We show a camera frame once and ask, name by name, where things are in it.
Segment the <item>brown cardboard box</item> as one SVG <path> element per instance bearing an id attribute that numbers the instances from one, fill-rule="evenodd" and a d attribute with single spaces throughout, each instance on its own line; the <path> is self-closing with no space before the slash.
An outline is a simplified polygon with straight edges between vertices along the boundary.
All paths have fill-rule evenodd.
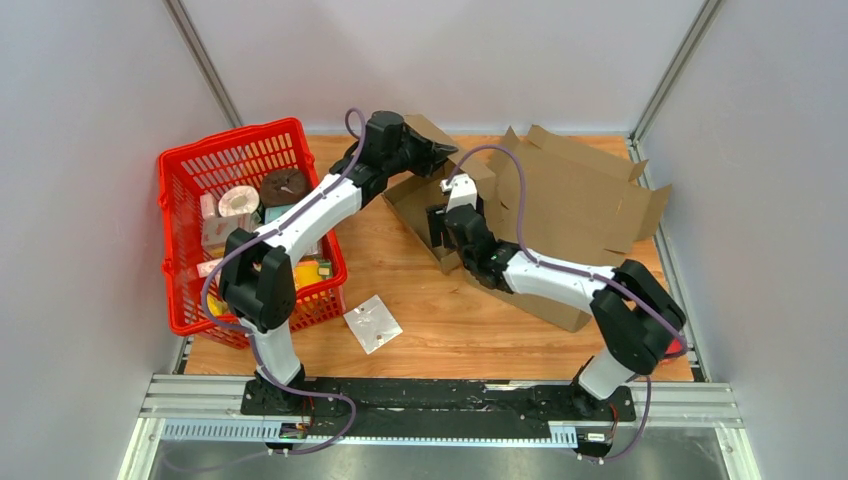
<path id="1" fill-rule="evenodd" d="M 447 197 L 441 191 L 440 182 L 448 177 L 455 163 L 465 153 L 466 150 L 460 147 L 458 152 L 451 155 L 441 169 L 432 176 L 424 178 L 413 175 L 388 188 L 383 193 L 384 201 L 396 217 L 417 235 L 420 243 L 433 257 L 437 268 L 443 274 L 447 275 L 458 269 L 467 283 L 478 290 L 569 332 L 581 330 L 590 322 L 590 314 L 537 295 L 509 294 L 487 289 L 464 269 L 456 252 L 432 245 L 427 209 L 447 202 Z M 489 229 L 498 239 L 514 242 L 515 233 L 505 230 L 506 209 L 502 206 L 497 193 L 496 174 L 486 165 L 484 155 L 482 153 L 473 155 L 463 164 L 460 171 L 474 179 L 480 197 L 478 207 L 482 209 Z"/>

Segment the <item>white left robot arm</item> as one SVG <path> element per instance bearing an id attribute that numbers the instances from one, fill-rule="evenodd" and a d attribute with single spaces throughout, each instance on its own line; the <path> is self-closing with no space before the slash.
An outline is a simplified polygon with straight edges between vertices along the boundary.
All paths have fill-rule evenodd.
<path id="1" fill-rule="evenodd" d="M 457 152 L 418 133 L 404 117 L 376 111 L 329 173 L 302 200 L 253 232 L 233 231 L 215 270 L 219 296 L 227 303 L 257 361 L 267 401 L 291 415 L 304 405 L 305 372 L 295 353 L 290 318 L 297 303 L 293 269 L 306 250 L 337 224 L 367 206 L 404 172 L 429 177 Z"/>

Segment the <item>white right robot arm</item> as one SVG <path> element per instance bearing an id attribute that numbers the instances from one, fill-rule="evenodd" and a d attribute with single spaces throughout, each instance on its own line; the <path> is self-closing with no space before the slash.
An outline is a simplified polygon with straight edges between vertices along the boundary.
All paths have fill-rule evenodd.
<path id="1" fill-rule="evenodd" d="M 684 354 L 686 316 L 643 264 L 588 266 L 525 250 L 497 239 L 471 205 L 431 206 L 427 223 L 432 244 L 455 251 L 481 286 L 538 296 L 594 317 L 605 346 L 573 381 L 570 404 L 579 416 L 598 417 L 620 385 L 650 376 L 673 344 Z"/>

